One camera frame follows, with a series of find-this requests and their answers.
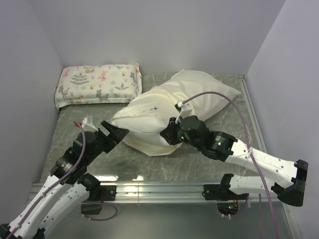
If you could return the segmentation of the cream pillowcase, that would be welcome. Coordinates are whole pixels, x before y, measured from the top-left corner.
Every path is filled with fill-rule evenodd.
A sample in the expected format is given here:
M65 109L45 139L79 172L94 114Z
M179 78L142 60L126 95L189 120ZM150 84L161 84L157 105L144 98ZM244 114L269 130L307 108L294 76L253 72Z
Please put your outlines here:
M228 99L234 99L240 94L237 89L223 84L205 72L182 70L167 82L153 87L136 99L165 97L174 104L174 107L177 102L186 101L193 107L192 115L205 121L221 111L228 104ZM180 143L163 147L134 138L131 133L124 142L148 156L169 155L182 145Z

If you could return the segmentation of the white pillow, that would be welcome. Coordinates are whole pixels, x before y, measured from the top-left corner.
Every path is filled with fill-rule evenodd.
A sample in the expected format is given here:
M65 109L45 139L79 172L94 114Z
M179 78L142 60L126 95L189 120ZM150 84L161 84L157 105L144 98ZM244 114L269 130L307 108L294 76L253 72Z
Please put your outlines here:
M129 130L134 138L168 147L160 132L166 129L169 119L176 116L177 110L167 98L140 98L119 110L111 119L111 124Z

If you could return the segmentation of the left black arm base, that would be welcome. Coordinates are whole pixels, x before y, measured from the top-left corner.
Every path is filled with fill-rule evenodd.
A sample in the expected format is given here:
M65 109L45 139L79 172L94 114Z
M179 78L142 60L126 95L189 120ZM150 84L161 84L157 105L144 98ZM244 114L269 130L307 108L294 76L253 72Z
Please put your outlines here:
M114 218L118 214L118 208L110 202L116 197L117 186L115 185L99 185L92 189L89 198L81 204L81 213L84 217L100 215L104 206L108 206L114 210L114 214L110 218Z

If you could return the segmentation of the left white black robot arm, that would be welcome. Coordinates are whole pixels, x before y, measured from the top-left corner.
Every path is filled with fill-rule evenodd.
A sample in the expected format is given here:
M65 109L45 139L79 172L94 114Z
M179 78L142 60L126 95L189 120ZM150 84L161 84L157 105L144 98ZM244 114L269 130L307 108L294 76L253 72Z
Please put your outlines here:
M106 190L87 173L87 167L101 154L112 151L129 133L106 121L104 134L91 123L75 123L80 133L60 157L45 183L28 206L9 224L0 226L2 239L42 239L53 225L85 200L101 201Z

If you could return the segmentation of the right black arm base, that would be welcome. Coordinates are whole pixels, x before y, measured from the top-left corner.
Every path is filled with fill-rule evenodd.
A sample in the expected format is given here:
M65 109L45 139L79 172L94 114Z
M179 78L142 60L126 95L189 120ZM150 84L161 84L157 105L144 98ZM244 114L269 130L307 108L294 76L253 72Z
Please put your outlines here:
M202 197L206 201L216 201L221 217L232 219L248 204L249 194L234 193L230 190L231 179L234 174L225 174L219 184L204 184Z

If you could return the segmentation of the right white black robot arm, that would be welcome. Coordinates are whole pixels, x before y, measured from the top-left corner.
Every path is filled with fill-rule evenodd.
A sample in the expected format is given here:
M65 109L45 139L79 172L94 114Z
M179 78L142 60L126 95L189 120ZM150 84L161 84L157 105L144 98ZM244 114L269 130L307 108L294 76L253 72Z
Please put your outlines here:
M276 158L248 147L243 141L222 131L210 130L196 116L181 121L170 118L168 126L160 133L169 145L185 143L205 157L236 164L250 169L258 176L225 174L219 184L204 185L206 200L229 201L244 199L250 194L274 196L290 206L304 203L308 163Z

